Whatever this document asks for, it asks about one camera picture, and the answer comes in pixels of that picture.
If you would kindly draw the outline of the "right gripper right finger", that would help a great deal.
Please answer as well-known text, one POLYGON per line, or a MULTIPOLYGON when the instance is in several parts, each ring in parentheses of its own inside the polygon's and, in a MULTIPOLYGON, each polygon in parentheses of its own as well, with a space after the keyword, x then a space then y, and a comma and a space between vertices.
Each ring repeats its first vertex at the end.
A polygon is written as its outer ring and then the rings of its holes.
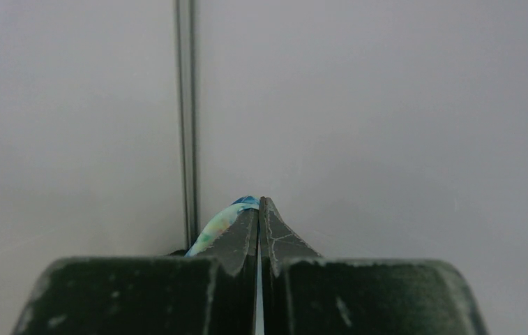
POLYGON ((291 334, 292 297, 285 267, 292 260, 322 255, 284 222, 268 197, 259 201, 259 242, 264 331, 266 334, 291 334))

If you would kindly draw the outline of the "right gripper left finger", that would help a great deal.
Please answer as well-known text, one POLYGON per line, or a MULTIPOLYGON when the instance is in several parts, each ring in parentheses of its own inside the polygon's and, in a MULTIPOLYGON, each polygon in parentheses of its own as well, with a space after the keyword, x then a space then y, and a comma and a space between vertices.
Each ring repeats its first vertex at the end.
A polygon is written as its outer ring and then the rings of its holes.
POLYGON ((203 334, 254 334, 259 211, 248 209, 200 253, 213 265, 203 334))

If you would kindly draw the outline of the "blue floral garment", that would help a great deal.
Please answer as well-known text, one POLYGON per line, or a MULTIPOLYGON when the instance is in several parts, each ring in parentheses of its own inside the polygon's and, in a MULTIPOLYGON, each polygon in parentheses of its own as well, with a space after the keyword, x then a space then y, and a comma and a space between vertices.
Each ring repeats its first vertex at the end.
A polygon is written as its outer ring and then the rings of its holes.
POLYGON ((254 196, 245 196, 235 200, 231 205, 218 212, 200 232, 195 243, 185 256, 192 257, 206 250, 212 243, 227 231, 239 215, 249 209, 259 209, 260 200, 254 196))

